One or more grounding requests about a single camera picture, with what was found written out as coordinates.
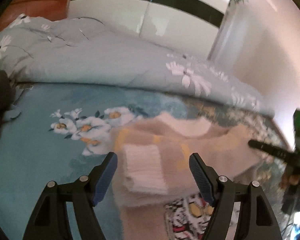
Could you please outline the pink fuzzy cartoon sweater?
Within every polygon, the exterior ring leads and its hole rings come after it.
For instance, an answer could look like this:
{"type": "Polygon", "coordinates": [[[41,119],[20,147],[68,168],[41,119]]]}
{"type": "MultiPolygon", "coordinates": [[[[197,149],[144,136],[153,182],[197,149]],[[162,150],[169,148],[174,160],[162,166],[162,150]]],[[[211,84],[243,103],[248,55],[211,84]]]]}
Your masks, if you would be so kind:
{"type": "Polygon", "coordinates": [[[220,174],[250,180],[261,159],[243,125],[224,128],[205,118],[163,112],[111,131],[118,167],[112,180],[124,239],[202,239],[211,208],[189,168],[198,153],[220,174]]]}

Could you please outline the blue floral bed blanket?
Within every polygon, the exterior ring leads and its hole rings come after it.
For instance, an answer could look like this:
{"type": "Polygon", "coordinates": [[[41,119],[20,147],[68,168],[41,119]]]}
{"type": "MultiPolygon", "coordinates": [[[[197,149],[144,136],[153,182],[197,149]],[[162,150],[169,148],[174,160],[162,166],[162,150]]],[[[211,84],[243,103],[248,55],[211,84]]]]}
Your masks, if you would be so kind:
{"type": "MultiPolygon", "coordinates": [[[[33,87],[21,84],[21,93],[14,110],[20,111],[16,119],[3,124],[0,133],[0,227],[8,239],[22,239],[31,212],[48,180],[69,183],[100,164],[104,155],[82,153],[83,142],[72,140],[70,133],[54,132],[51,117],[53,111],[61,114],[82,108],[79,117],[90,116],[106,119],[104,111],[113,107],[125,107],[132,114],[152,118],[167,111],[173,117],[194,119],[204,116],[223,127],[243,124],[258,140],[266,140],[284,147],[274,125],[264,116],[249,111],[234,109],[214,102],[139,89],[99,85],[76,85],[65,83],[37,83],[33,87]]],[[[281,211],[283,192],[277,184],[283,172],[283,163],[264,161],[256,171],[257,179],[269,199],[276,215],[283,239],[289,239],[293,217],[281,211]]],[[[173,239],[172,226],[194,226],[194,221],[185,215],[185,207],[175,211],[174,203],[146,207],[133,218],[132,229],[125,237],[119,208],[115,204],[113,190],[107,191],[105,199],[94,208],[106,239],[173,239]]]]}

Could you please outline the grey daisy quilt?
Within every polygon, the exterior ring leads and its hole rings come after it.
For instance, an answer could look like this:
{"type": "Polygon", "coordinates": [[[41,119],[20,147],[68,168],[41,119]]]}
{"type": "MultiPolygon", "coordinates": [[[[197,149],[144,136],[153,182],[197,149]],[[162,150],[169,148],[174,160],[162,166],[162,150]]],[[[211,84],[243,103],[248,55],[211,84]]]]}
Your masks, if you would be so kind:
{"type": "Polygon", "coordinates": [[[0,70],[20,82],[88,83],[159,90],[274,116],[250,85],[211,62],[89,18],[19,15],[0,31],[0,70]]]}

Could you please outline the white wardrobe with black stripe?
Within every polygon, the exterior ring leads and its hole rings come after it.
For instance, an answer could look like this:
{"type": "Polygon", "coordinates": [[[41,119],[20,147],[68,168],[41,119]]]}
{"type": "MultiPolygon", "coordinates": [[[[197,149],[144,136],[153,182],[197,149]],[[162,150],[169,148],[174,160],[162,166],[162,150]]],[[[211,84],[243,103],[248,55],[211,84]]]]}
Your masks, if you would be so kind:
{"type": "Polygon", "coordinates": [[[70,0],[69,17],[107,26],[183,53],[208,59],[230,0],[70,0]]]}

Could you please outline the red wooden headboard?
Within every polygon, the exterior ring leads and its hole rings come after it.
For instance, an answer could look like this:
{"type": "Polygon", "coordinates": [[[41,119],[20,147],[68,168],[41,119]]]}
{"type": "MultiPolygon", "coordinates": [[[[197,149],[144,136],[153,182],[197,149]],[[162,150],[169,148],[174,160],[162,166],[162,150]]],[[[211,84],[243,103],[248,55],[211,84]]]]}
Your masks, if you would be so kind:
{"type": "Polygon", "coordinates": [[[43,17],[51,21],[67,17],[68,0],[13,0],[0,16],[0,31],[12,23],[20,14],[43,17]]]}

